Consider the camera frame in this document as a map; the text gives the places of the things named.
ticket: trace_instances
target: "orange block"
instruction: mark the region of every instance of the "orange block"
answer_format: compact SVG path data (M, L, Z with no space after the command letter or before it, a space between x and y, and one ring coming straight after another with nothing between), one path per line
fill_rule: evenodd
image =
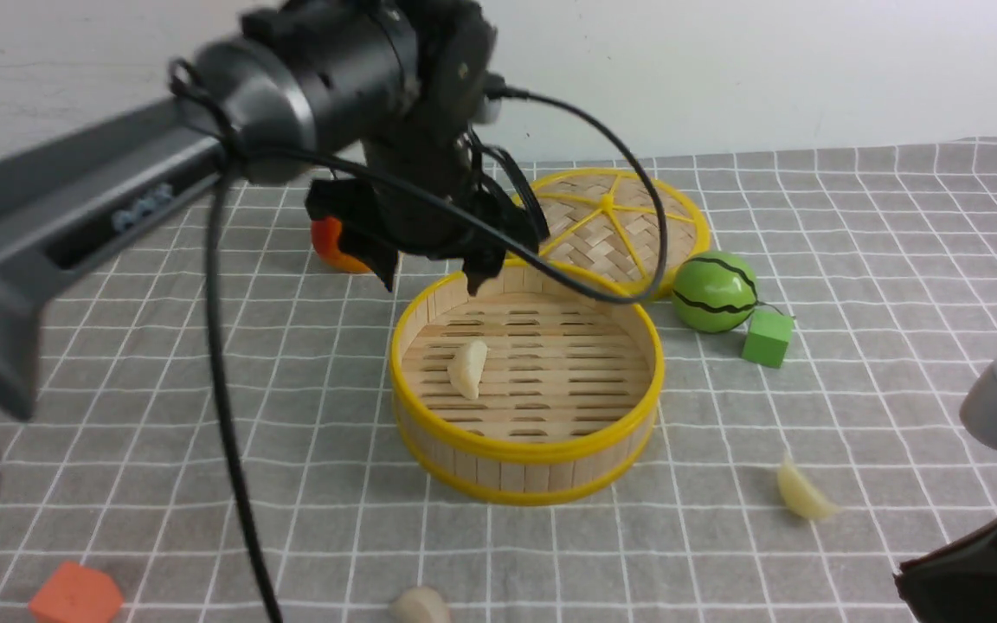
M29 611L38 623L110 623L123 603L110 575L68 561L36 593Z

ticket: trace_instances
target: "green ball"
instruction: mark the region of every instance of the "green ball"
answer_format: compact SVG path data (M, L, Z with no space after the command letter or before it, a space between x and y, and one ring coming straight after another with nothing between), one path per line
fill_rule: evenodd
M732 253L699 253L676 272L672 304L695 331L731 331L756 308L756 273Z

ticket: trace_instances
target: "yellow rim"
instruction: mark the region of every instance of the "yellow rim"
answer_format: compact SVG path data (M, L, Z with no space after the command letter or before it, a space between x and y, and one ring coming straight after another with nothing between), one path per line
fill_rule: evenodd
M537 192L537 190L543 189L545 188L545 186L555 184L556 182L562 180L569 180L569 178L571 177L584 177L584 175L614 175L614 182L612 186L610 186L609 192L607 192L605 195L602 195L602 197L604 198L609 197L610 201L614 200L614 193L617 192L618 184L620 184L621 180L640 181L640 175L637 175L637 173L634 172L633 170L573 169L573 170L561 170L561 172L553 173L551 175L547 175L546 177L542 177L541 180L537 180L536 182L531 184L531 188L534 189L534 192ZM684 206L685 212L687 212L687 214L689 215L689 218L684 218L682 216L673 215L672 213L669 212L668 218L672 218L672 220L674 221L682 221L695 225L695 245L692 246L691 252L688 253L688 257L696 255L697 253L709 251L710 225L709 223L707 223L707 220L705 220L705 215L703 214L703 210L699 209L698 206L695 205L695 202L690 200L690 197L688 197L684 193L681 193L680 190L674 189L672 186L664 182L661 182L660 180L656 180L656 178L653 178L653 186L656 186L658 192L668 195L669 197L673 198L673 200L679 202L679 205ZM550 193L539 194L539 196L549 198ZM579 197L577 201L589 202L589 204L592 205L601 204L601 201L589 200L589 198L584 198L584 197ZM514 202L517 205L522 205L521 197L518 197L518 194L516 193L514 193ZM620 209L622 210L622 212L644 212L648 214L656 214L656 212L654 212L653 209L635 209L635 208L629 208L629 206L614 206L614 209ZM558 234L557 237L554 237L553 240L550 240L549 244L547 244L542 249L541 252L542 255L547 255L551 251L551 249L553 249L553 247L555 247L556 244L559 243L559 241L561 241L562 238L565 237L565 235L568 232L570 232L570 230L578 229L579 226L592 220L592 218L597 217L599 214L602 213L604 212L602 212L602 208L601 206L599 206L599 208L595 209L594 212L582 218L582 220L579 223L577 223L574 226L571 226L571 228L565 230L565 232ZM618 226L616 222L614 222L614 229L617 229L618 235L621 236L621 239L623 241L626 241L625 233L621 232L621 228L620 226ZM652 280L653 271L652 269L650 269L650 267L645 268L645 265L640 260L640 257L637 257L637 254L633 252L632 248L629 248L628 244L627 244L627 249L629 251L629 255L633 257L634 263L636 263L637 268L640 269L641 275L645 275L645 277L644 279L628 281L628 283L622 283L618 285L620 285L621 287L622 294L634 295L637 294L637 292L640 292L641 289L644 289L645 286L649 283L649 280ZM665 296L668 292L672 290L672 282L675 280L675 275L678 269L679 269L678 266L669 266L667 271L665 271L664 280L662 280L660 284L660 289L659 289L660 296Z
M624 474L629 468L632 468L636 464L637 459L640 458L641 454L645 453L645 448L648 446L648 441L653 437L653 430L656 430L656 410L653 410L653 423L648 427L648 433L645 433L645 437L641 439L640 445L633 450L629 457L626 457L624 462L621 462L619 466L608 471L605 476L598 478L597 480L590 481L586 485L577 486L573 489L565 489L564 491L547 491L547 492L533 492L533 493L518 493L514 491L501 491L499 489L490 489L486 486L476 485L474 482L464 480L463 478L458 478L452 473L448 473L446 470L436 465L431 461L426 454L421 453L418 450L418 446L410 439L410 435L405 433L402 428L402 421L399 419L399 415L395 415L395 421L399 423L399 437L402 438L402 443L407 447L407 450L413 454L415 460L418 464L426 469L428 472L433 474L433 478L437 478L443 484L452 486L455 490L460 493L466 494L472 498L478 500L483 500L486 502L492 502L492 504L506 504L506 505L518 505L518 506L541 506L547 504L565 504L565 502L570 502L573 500L578 500L590 496L592 493L597 493L606 486L609 486L621 478L621 474Z
M509 267L527 266L525 261L522 260L508 260L505 264ZM590 281L590 283L607 289L607 291L624 294L624 291L622 291L622 288L618 284L606 281L596 275L596 273L567 264L554 265L578 279ZM541 445L541 443L516 443L513 441L487 439L486 437L479 437L477 434L470 434L466 430L460 429L460 427L443 421L438 415L428 409L426 405L423 405L418 395L413 393L408 383L405 382L398 352L402 343L405 318L410 318L415 309L418 309L420 304L428 296L432 295L433 292L452 284L455 280L465 278L464 273L452 273L452 275L448 275L424 289L420 295L411 301L410 306L402 313L399 323L395 327L395 335L391 337L391 351L388 359L391 360L392 388L399 399L402 400L405 411L407 411L407 414L410 414L413 421L418 422L419 426L426 430L427 433L433 435L438 441L446 443L446 445L456 450L461 450L463 453L474 454L476 457L486 459L518 462L519 464L557 464L557 462L586 457L587 454L598 453L598 451L616 445L621 439L632 434L633 430L637 426L640 426L641 422L645 421L645 418L649 417L650 411L656 409L661 387L664 386L664 348L661 346L660 336L657 334L656 327L653 326L653 320L648 316L644 308L640 305L634 305L630 306L630 309L633 309L634 314L637 314L641 322L641 327L644 328L644 331L648 331L650 338L653 340L653 379L649 383L648 390L641 397L640 402L637 402L632 411L625 414L619 421L614 422L613 425L579 439Z

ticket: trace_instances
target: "checkered tablecloth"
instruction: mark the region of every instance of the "checkered tablecloth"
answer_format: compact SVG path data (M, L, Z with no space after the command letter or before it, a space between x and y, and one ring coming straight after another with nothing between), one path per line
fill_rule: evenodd
M571 166L531 163L542 175ZM288 620L373 622L438 588L458 623L910 622L891 572L997 514L997 453L958 426L997 355L997 138L665 157L660 180L798 320L782 369L649 311L667 355L638 465L576 504L476 504L399 441L383 357L395 294L312 256L305 188L239 188L222 241L245 466ZM40 413L0 415L0 622L66 560L126 596L119 620L262 620L209 402L205 208L48 308ZM781 508L790 450L844 505Z

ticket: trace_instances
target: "green cube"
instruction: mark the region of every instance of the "green cube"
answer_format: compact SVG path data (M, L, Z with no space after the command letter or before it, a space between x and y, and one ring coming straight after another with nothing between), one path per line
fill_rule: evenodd
M756 309L744 339L741 358L761 366L779 368L794 334L794 318L767 309Z

